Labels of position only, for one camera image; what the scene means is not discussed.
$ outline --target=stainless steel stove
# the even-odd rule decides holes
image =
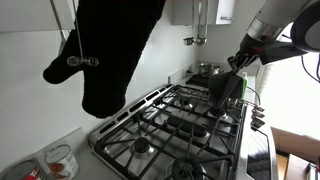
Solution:
[[[240,167],[247,151],[241,150],[247,104],[221,111],[208,99],[205,89],[167,85],[156,90],[94,131],[93,153],[130,180],[229,180],[250,174]],[[272,179],[268,154],[262,179]]]

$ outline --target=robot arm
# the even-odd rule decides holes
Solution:
[[[236,74],[258,57],[264,65],[306,52],[320,52],[319,12],[319,0],[266,0],[248,27],[239,52],[228,59],[233,72]],[[291,22],[293,43],[276,41]]]

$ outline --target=cabinet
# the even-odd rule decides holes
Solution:
[[[62,29],[74,29],[70,1],[53,0]],[[50,0],[1,0],[0,32],[59,30]]]
[[[172,25],[199,24],[199,1],[174,0],[172,3]],[[206,1],[202,0],[200,25],[205,24]],[[208,0],[208,25],[231,24],[236,0]]]

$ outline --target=gas stove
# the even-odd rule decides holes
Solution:
[[[167,85],[108,120],[90,144],[123,179],[236,179],[247,107],[213,109],[206,89]]]

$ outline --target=saucepan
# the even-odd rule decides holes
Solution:
[[[212,74],[222,73],[223,69],[220,66],[210,63],[201,63],[199,66],[198,74],[202,77],[209,77]]]

